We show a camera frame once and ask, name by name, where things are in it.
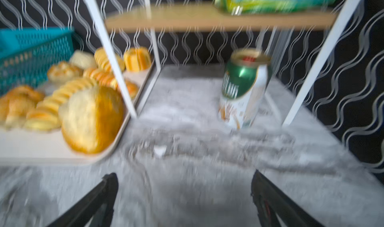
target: marble table surface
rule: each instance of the marble table surface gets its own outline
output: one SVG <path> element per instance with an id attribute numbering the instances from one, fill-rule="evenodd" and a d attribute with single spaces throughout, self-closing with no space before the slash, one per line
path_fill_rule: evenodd
<path id="1" fill-rule="evenodd" d="M 294 99 L 278 80 L 251 129 L 223 125 L 222 76 L 221 66 L 165 66 L 139 119 L 99 163 L 1 167 L 0 226 L 45 226 L 111 172 L 113 226 L 259 226 L 256 169 L 324 226 L 384 225 L 382 184 L 309 111 L 281 126 Z"/>

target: beverage can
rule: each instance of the beverage can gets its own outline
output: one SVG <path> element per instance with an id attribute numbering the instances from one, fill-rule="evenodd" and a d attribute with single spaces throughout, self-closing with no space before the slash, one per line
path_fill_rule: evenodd
<path id="1" fill-rule="evenodd" d="M 253 124 L 270 80 L 269 64 L 270 57 L 260 50 L 233 52 L 225 68 L 218 113 L 228 126 L 241 129 Z"/>

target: teal plastic basket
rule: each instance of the teal plastic basket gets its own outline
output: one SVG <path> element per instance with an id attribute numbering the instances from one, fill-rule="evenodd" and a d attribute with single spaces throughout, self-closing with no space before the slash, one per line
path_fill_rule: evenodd
<path id="1" fill-rule="evenodd" d="M 73 54 L 71 29 L 0 30 L 0 95 L 17 85 L 36 88 L 51 65 Z"/>

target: wooden shelf board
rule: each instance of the wooden shelf board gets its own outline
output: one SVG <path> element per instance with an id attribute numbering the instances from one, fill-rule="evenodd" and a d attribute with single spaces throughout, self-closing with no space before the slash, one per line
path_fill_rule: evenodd
<path id="1" fill-rule="evenodd" d="M 300 13 L 276 13 L 261 15 L 233 16 L 221 12 L 210 2 L 202 4 L 175 4 L 175 5 L 152 5 L 150 11 L 143 7 L 133 8 L 130 12 L 112 15 L 105 20 L 109 31 L 122 28 L 126 32 L 141 31 L 144 28 L 155 28 L 156 31 L 165 30 L 185 32 L 219 31 L 222 27 L 225 31 L 236 31 L 240 26 L 251 27 L 259 30 L 263 27 L 277 26 L 278 28 L 311 28 L 321 30 L 333 25 L 337 18 L 331 12 L 320 12 L 317 10 Z"/>

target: pastry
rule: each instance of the pastry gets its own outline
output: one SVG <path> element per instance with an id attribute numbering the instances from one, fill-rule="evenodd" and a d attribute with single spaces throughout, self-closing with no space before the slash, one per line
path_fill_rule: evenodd
<path id="1" fill-rule="evenodd" d="M 6 128 L 22 127 L 26 114 L 35 109 L 44 96 L 27 85 L 10 90 L 0 98 L 0 125 Z"/>
<path id="2" fill-rule="evenodd" d="M 93 54 L 81 50 L 75 50 L 69 62 L 83 70 L 97 68 Z"/>
<path id="3" fill-rule="evenodd" d="M 151 67 L 152 61 L 148 49 L 145 47 L 130 48 L 124 53 L 127 71 L 139 72 Z"/>
<path id="4" fill-rule="evenodd" d="M 101 69 L 89 68 L 84 71 L 83 76 L 97 80 L 99 85 L 111 87 L 114 90 L 120 91 L 118 82 L 113 73 L 106 72 Z M 134 99 L 137 95 L 137 92 L 139 91 L 139 87 L 128 80 L 125 80 L 125 84 L 127 86 L 129 95 L 132 99 Z"/>
<path id="5" fill-rule="evenodd" d="M 61 132 L 77 152 L 100 153 L 113 143 L 124 120 L 121 96 L 112 88 L 95 86 L 74 94 L 60 106 Z"/>
<path id="6" fill-rule="evenodd" d="M 58 90 L 55 90 L 51 96 L 45 97 L 43 101 L 39 102 L 36 109 L 27 113 L 24 128 L 40 131 L 60 128 L 59 107 L 68 102 L 74 93 L 96 85 L 97 82 L 89 78 L 77 78 L 67 82 Z"/>
<path id="7" fill-rule="evenodd" d="M 65 61 L 52 65 L 47 72 L 48 79 L 56 86 L 63 85 L 67 81 L 80 77 L 82 74 L 82 69 Z"/>
<path id="8" fill-rule="evenodd" d="M 122 58 L 120 58 L 116 53 L 115 53 L 116 59 L 118 60 L 118 64 L 120 66 L 120 70 L 123 71 L 125 70 L 125 64 Z M 99 68 L 108 72 L 112 71 L 111 64 L 109 62 L 107 53 L 105 52 L 104 48 L 98 48 L 95 51 L 95 61 L 98 64 Z"/>

